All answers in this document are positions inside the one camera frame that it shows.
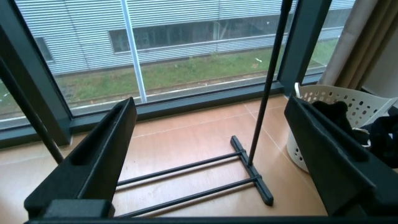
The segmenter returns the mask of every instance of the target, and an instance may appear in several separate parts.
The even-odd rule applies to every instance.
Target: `green lawn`
[[[320,66],[319,63],[326,65],[337,41],[319,42],[315,47],[308,67]],[[280,50],[277,68],[279,67],[283,50],[284,47]],[[184,83],[266,71],[271,52],[272,48],[269,48],[236,54],[211,54],[207,57],[192,57],[178,62],[143,65],[141,67],[142,77],[146,90],[153,90]],[[133,95],[138,95],[133,68],[56,77],[56,82],[69,103],[120,94],[133,93]],[[3,112],[15,111],[17,106],[14,100],[10,95],[4,96],[7,92],[4,85],[0,84],[0,99],[2,99],[0,101],[0,110]]]

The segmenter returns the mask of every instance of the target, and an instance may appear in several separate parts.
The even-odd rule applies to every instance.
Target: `laundry basket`
[[[344,101],[348,105],[347,118],[353,128],[360,128],[365,124],[372,123],[378,117],[384,115],[398,100],[398,98],[381,98],[357,90],[327,85],[300,86],[299,83],[296,83],[295,91],[298,98],[309,103],[323,101],[332,104],[337,101]],[[291,131],[287,138],[286,147],[290,158],[292,158],[301,169],[308,172],[300,149]]]

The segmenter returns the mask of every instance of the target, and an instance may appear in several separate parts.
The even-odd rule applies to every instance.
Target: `horizontal siding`
[[[17,0],[34,37],[43,37],[54,75],[131,65],[129,52],[114,54],[108,31],[124,29],[119,0]],[[216,21],[278,14],[281,0],[128,0],[133,27]],[[331,9],[351,8],[353,0],[334,0]],[[337,37],[323,30],[320,39]],[[214,51],[270,47],[274,35],[139,50],[142,63],[210,54]]]

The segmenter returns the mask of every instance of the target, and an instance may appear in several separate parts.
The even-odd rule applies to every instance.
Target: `curtain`
[[[357,0],[319,84],[360,89],[398,24],[398,1]]]

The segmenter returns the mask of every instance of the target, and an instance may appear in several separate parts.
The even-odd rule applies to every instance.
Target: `tile floor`
[[[311,177],[287,155],[286,102],[283,96],[269,99],[254,159],[274,195],[273,207],[264,205],[256,188],[249,184],[146,216],[326,215]],[[120,180],[231,153],[232,135],[248,150],[259,104],[259,100],[254,100],[137,124]],[[68,155],[84,137],[85,134],[74,136],[72,145],[62,148],[63,155]],[[27,220],[24,199],[55,166],[40,143],[0,151],[0,223]],[[231,158],[144,180],[117,189],[113,199],[115,215],[245,178],[248,175],[241,162]]]

